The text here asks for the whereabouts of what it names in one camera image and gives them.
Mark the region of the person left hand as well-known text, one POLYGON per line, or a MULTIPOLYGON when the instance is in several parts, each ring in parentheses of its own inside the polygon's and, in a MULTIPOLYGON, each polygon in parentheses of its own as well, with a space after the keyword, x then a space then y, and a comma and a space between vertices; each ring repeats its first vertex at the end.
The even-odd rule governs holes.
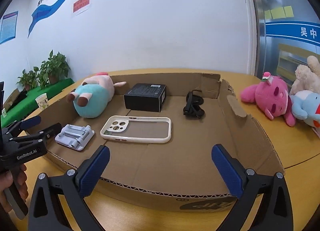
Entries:
POLYGON ((25 164, 21 164, 1 174, 1 206, 6 213, 14 210, 19 219, 25 218, 28 214, 25 204, 28 198, 26 170, 25 164))

